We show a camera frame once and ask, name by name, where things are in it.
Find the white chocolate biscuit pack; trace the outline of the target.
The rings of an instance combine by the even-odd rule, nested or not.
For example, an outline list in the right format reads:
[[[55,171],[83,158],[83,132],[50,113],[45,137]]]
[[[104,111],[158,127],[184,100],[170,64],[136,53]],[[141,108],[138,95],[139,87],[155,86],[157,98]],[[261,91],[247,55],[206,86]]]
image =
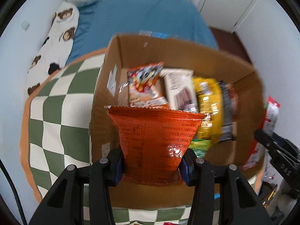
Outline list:
[[[170,109],[198,113],[193,73],[190,69],[164,68],[161,71]]]

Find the black snack bag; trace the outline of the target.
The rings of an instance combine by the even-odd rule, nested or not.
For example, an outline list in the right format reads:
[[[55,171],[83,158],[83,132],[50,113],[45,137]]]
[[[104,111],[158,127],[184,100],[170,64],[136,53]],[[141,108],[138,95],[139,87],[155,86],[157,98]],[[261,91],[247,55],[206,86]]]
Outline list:
[[[234,139],[233,120],[237,113],[237,95],[231,84],[224,81],[218,82],[222,92],[222,106],[223,106],[223,124],[222,135],[220,142]]]

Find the cardboard milk box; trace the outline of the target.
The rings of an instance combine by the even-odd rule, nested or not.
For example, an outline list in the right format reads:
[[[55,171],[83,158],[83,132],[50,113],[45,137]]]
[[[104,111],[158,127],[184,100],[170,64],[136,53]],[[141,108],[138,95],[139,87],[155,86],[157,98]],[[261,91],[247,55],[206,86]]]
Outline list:
[[[170,208],[189,204],[194,188],[184,184],[179,163],[203,115],[170,106],[131,107],[128,89],[121,89],[130,69],[162,63],[171,69],[190,69],[233,87],[237,96],[234,139],[214,144],[206,155],[213,165],[241,167],[250,155],[253,133],[264,115],[263,86],[248,62],[227,52],[179,39],[118,34],[106,49],[91,111],[92,160],[101,147],[121,147],[126,171],[109,189],[117,208]]]

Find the blue bed sheet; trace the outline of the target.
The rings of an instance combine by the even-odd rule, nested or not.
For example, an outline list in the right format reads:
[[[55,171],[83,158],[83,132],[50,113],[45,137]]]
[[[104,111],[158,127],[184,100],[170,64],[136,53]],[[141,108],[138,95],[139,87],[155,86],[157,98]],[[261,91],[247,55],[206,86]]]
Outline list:
[[[188,0],[94,0],[77,8],[79,21],[68,64],[106,48],[120,33],[151,33],[219,48],[212,31]]]

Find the wall light switch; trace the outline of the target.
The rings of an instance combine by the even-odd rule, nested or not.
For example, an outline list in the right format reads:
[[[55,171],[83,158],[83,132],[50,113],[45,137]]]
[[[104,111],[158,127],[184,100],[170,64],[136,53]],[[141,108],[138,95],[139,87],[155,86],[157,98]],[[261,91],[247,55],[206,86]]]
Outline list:
[[[30,26],[30,23],[28,21],[24,21],[22,22],[22,25],[21,25],[21,28],[24,30],[24,31],[27,31],[28,28]]]

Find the red white snack pack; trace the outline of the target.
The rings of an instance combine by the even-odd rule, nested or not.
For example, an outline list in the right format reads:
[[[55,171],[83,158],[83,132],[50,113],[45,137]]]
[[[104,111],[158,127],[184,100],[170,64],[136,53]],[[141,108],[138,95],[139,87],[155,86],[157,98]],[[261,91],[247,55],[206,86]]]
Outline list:
[[[252,143],[251,152],[246,163],[243,165],[243,170],[255,167],[257,162],[263,157],[266,147],[263,141],[267,136],[272,136],[279,116],[279,110],[280,104],[269,96],[262,122],[258,129],[254,131],[254,141]]]

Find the long yellow snack bag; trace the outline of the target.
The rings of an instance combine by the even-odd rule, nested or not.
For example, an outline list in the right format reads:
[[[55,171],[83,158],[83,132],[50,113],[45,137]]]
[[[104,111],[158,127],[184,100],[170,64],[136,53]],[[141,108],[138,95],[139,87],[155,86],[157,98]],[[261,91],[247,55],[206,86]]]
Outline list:
[[[216,144],[222,135],[223,100],[222,91],[216,79],[194,77],[193,84],[198,100],[198,108],[205,115],[198,129],[198,139],[210,140]]]

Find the green snack packet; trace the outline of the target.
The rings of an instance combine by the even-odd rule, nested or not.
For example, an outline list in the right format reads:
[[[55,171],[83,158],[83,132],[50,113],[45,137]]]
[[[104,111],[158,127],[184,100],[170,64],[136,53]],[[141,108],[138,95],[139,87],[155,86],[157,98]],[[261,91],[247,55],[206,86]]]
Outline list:
[[[211,141],[208,139],[193,139],[189,145],[198,158],[204,158],[211,147]]]

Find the bear print pillow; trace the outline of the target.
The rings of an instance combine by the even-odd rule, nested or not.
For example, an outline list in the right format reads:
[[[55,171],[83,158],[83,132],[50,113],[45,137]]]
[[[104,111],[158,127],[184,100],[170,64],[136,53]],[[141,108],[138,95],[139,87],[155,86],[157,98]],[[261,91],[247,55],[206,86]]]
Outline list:
[[[25,91],[32,94],[53,72],[63,68],[71,53],[79,10],[63,2],[54,13],[50,31],[27,72]]]

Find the white door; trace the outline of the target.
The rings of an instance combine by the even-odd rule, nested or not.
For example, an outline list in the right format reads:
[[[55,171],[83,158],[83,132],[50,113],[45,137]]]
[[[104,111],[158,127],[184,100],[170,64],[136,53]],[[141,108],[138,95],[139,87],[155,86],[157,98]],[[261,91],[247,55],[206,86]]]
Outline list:
[[[235,31],[256,0],[200,0],[198,10],[208,26]]]

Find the orange snack bag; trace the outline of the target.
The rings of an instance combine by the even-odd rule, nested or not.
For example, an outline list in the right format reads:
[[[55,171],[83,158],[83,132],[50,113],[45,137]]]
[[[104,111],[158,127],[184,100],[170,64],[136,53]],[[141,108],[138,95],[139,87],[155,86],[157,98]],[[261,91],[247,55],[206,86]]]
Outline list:
[[[179,164],[204,114],[107,106],[124,154],[124,180],[148,186],[181,184]]]

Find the panda snack bag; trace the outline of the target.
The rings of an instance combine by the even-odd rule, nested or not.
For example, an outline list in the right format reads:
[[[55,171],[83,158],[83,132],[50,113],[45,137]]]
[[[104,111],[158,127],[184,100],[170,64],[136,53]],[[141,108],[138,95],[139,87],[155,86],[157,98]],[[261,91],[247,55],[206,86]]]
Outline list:
[[[157,83],[164,62],[132,67],[128,70],[130,107],[168,109],[169,104]]]

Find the green white checkered mat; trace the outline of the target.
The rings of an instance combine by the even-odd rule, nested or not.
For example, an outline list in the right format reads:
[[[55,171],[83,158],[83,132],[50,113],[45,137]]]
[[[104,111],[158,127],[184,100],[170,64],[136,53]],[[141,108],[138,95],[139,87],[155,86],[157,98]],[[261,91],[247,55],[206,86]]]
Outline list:
[[[20,150],[26,178],[40,202],[68,165],[86,167],[92,160],[91,116],[96,84],[107,48],[81,56],[50,75],[27,99]],[[111,148],[101,147],[102,155]],[[117,208],[118,224],[186,224],[191,203],[170,208]]]

